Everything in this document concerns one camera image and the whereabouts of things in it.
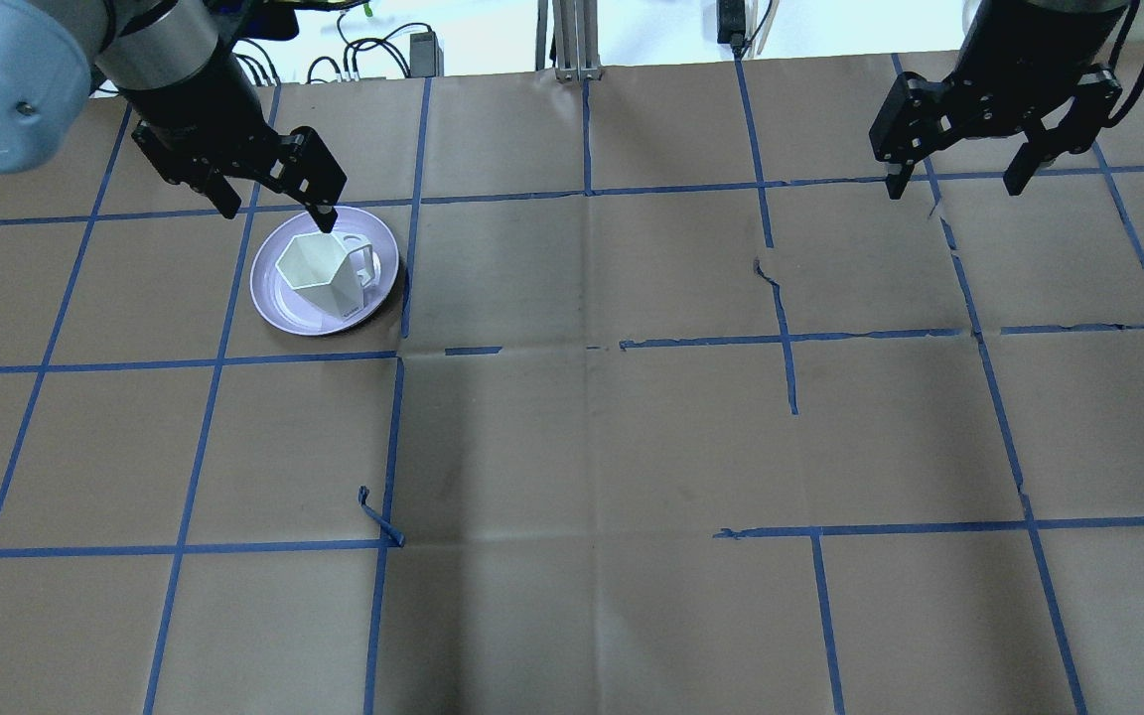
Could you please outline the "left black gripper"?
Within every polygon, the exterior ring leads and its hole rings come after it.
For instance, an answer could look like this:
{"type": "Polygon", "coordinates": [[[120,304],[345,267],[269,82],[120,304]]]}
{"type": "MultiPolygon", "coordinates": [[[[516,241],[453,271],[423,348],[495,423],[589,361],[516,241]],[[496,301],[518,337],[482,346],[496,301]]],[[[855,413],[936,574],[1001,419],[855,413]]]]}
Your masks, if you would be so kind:
{"type": "Polygon", "coordinates": [[[239,61],[210,59],[176,84],[133,90],[132,108],[132,140],[159,176],[227,220],[243,207],[232,180],[248,180],[303,205],[321,232],[335,230],[344,168],[312,126],[281,134],[269,125],[239,61]]]}

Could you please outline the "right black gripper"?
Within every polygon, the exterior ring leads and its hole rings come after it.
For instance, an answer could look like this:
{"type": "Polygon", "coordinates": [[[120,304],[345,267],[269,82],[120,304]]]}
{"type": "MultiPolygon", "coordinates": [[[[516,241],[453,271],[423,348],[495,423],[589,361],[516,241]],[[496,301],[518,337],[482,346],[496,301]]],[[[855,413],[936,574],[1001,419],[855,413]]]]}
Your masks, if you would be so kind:
{"type": "Polygon", "coordinates": [[[1004,192],[1023,194],[1058,154],[1079,154],[1115,125],[1125,87],[1098,55],[1121,10],[977,10],[956,64],[940,81],[895,77],[869,128],[885,162],[887,196],[901,200],[914,166],[961,140],[1022,134],[1003,172],[1004,192]]]}

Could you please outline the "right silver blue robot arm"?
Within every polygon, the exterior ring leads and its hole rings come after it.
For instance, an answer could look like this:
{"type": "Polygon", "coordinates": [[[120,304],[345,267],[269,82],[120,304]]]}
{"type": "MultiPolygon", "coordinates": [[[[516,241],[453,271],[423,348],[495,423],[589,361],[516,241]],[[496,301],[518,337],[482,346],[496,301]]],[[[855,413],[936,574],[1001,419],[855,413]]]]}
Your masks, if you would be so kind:
{"type": "Polygon", "coordinates": [[[962,140],[1023,135],[1004,169],[1018,196],[1059,154],[1081,154],[1117,126],[1144,89],[1144,63],[1130,94],[1115,64],[1136,1],[980,1],[940,81],[896,76],[869,128],[885,164],[887,194],[901,198],[909,177],[936,151],[962,140]]]}

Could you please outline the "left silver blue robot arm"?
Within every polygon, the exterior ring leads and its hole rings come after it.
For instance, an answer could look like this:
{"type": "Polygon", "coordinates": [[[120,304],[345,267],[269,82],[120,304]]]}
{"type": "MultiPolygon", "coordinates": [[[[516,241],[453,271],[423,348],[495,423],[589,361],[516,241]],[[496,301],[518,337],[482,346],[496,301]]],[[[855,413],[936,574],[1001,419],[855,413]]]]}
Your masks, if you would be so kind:
{"type": "Polygon", "coordinates": [[[248,180],[332,231],[344,168],[313,128],[273,130],[232,46],[202,1],[0,1],[0,175],[50,162],[109,81],[165,182],[231,219],[248,180]]]}

